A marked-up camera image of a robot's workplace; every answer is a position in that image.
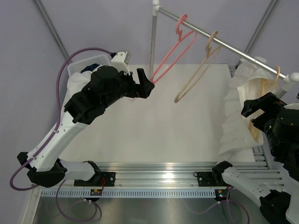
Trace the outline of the cream white garment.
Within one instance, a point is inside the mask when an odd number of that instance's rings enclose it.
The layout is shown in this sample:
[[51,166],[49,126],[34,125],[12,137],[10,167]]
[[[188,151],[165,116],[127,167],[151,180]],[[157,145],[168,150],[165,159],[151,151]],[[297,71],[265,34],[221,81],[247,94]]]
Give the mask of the cream white garment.
[[246,118],[241,111],[246,100],[258,99],[268,92],[276,93],[278,88],[277,79],[270,73],[241,59],[224,97],[226,120],[222,124],[219,154],[231,155],[263,144],[262,131],[250,123],[263,112],[258,110]]

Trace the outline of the dark blue denim skirt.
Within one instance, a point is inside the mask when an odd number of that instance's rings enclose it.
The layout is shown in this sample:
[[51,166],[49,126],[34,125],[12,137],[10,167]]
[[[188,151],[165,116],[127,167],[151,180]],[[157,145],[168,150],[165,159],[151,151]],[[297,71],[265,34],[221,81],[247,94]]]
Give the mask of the dark blue denim skirt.
[[86,72],[86,71],[91,71],[93,72],[97,67],[99,67],[100,65],[97,63],[91,64],[86,66],[84,69],[81,70],[80,73]]

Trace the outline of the white satin garment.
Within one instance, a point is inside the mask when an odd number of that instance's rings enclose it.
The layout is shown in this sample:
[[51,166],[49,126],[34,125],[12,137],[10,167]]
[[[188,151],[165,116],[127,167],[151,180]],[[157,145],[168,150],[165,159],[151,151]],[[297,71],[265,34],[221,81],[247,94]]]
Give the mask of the white satin garment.
[[131,75],[119,72],[113,66],[102,66],[95,71],[74,73],[67,89],[72,101],[99,103],[116,101],[124,96],[137,97],[136,83]]

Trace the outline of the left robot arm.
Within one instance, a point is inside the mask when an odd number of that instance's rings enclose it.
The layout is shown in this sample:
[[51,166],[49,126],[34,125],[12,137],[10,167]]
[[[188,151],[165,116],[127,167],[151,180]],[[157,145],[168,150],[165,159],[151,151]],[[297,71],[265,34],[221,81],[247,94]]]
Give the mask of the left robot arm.
[[17,159],[27,169],[27,176],[36,185],[50,188],[64,180],[75,186],[101,186],[103,174],[93,161],[70,162],[60,154],[70,142],[117,100],[147,98],[155,85],[147,79],[142,68],[137,69],[139,83],[133,73],[125,74],[113,66],[100,66],[90,81],[75,93],[64,106],[58,126],[49,132],[41,144],[31,152],[21,152]]

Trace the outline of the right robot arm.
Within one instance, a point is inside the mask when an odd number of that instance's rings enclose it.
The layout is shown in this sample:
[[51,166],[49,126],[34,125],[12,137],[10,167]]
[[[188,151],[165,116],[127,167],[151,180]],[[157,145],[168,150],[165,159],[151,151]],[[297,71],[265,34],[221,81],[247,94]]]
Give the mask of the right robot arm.
[[253,177],[240,172],[228,161],[212,168],[212,180],[218,185],[229,185],[248,197],[270,224],[297,224],[299,222],[299,105],[286,104],[275,94],[245,100],[242,116],[257,111],[261,115],[251,120],[254,127],[265,134],[273,160],[282,164],[293,189],[279,190],[273,181],[274,172]]

